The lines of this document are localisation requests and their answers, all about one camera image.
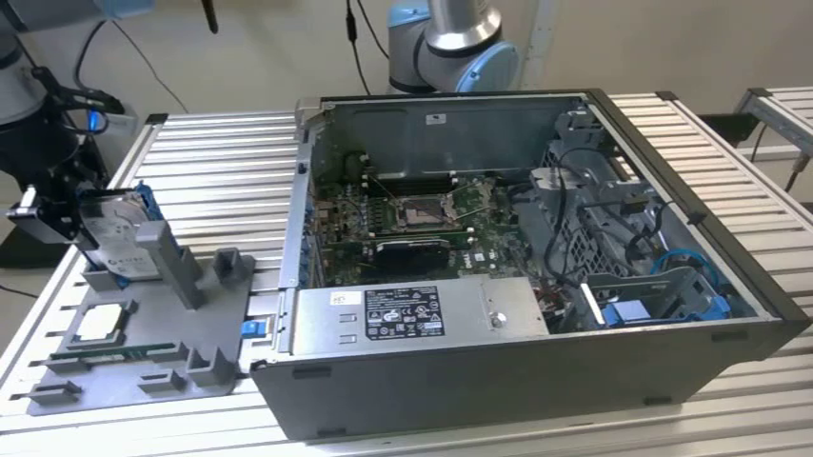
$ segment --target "blue cable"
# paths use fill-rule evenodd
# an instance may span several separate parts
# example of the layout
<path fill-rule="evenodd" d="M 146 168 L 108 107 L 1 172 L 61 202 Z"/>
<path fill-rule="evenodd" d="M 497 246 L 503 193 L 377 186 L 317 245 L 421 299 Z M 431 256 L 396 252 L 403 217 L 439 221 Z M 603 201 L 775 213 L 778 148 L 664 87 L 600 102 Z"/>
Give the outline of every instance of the blue cable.
<path fill-rule="evenodd" d="M 651 270 L 648 271 L 648 274 L 655 274 L 658 272 L 658 270 L 660 269 L 660 265 L 663 264 L 666 259 L 668 259 L 674 255 L 687 255 L 688 257 L 695 259 L 699 262 L 699 264 L 704 268 L 708 269 L 708 272 L 711 274 L 711 283 L 714 285 L 714 290 L 719 289 L 720 277 L 716 274 L 716 270 L 714 269 L 714 267 L 711 267 L 711 264 L 708 264 L 708 261 L 704 259 L 704 257 L 688 249 L 672 249 L 666 254 L 663 254 L 660 256 L 660 258 L 658 260 L 655 260 L 655 263 L 651 265 Z"/>

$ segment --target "robotic arm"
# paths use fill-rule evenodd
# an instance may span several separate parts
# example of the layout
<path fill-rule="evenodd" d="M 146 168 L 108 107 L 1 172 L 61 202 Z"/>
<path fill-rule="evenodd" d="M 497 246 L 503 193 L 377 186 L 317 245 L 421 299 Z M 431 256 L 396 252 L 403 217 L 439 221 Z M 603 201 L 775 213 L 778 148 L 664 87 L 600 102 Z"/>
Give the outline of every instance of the robotic arm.
<path fill-rule="evenodd" d="M 405 0 L 389 9 L 389 86 L 404 93 L 511 89 L 516 47 L 485 0 Z"/>
<path fill-rule="evenodd" d="M 0 2 L 0 170 L 15 180 L 22 200 L 7 216 L 43 243 L 84 237 L 77 192 L 106 181 L 89 132 L 68 124 L 66 113 L 92 109 L 122 114 L 120 101 L 100 90 L 59 86 L 45 67 L 33 67 L 15 35 L 90 20 L 148 12 L 153 0 L 7 0 Z"/>

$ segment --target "warning label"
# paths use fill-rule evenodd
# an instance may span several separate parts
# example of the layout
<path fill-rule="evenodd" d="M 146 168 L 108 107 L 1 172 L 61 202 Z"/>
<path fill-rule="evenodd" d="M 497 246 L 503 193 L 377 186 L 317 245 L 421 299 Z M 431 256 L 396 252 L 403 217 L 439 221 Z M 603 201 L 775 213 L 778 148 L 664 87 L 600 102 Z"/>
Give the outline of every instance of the warning label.
<path fill-rule="evenodd" d="M 365 290 L 364 312 L 371 340 L 444 335 L 435 286 Z"/>

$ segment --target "workbench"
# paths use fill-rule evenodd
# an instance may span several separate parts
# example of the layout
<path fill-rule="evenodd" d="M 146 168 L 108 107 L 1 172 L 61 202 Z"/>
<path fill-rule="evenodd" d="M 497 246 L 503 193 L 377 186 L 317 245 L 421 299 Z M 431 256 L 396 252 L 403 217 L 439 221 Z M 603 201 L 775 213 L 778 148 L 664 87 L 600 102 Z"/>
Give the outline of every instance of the workbench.
<path fill-rule="evenodd" d="M 612 97 L 642 135 L 807 314 L 813 218 L 662 94 Z M 249 316 L 274 316 L 296 155 L 292 112 L 152 117 L 112 181 L 154 189 L 197 257 L 236 247 L 257 260 Z M 42 455 L 810 455 L 813 331 L 762 362 L 727 369 L 679 406 L 322 443 L 285 440 L 250 379 L 230 395 L 41 417 L 23 394 L 59 343 L 86 286 L 72 249 L 0 359 L 0 454 Z M 273 341 L 246 340 L 241 371 Z"/>

